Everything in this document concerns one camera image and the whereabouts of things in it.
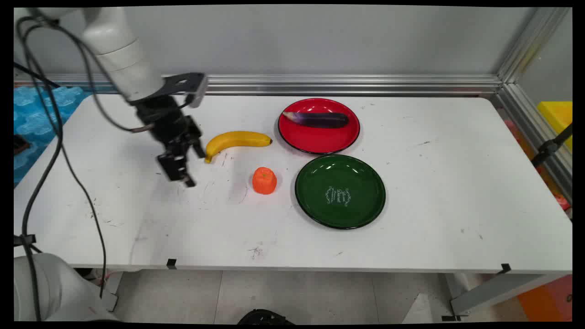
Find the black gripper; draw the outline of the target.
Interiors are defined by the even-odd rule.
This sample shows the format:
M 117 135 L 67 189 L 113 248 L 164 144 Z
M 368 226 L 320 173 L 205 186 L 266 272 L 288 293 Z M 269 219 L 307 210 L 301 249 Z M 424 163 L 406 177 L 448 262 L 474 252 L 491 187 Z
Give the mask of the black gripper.
M 157 156 L 157 162 L 169 181 L 182 182 L 186 187 L 195 187 L 196 182 L 187 171 L 186 153 L 190 148 L 200 159 L 206 158 L 200 138 L 202 132 L 190 115 L 182 112 L 181 106 L 172 96 L 157 96 L 136 104 L 137 116 L 150 125 L 150 135 L 163 144 L 165 150 Z

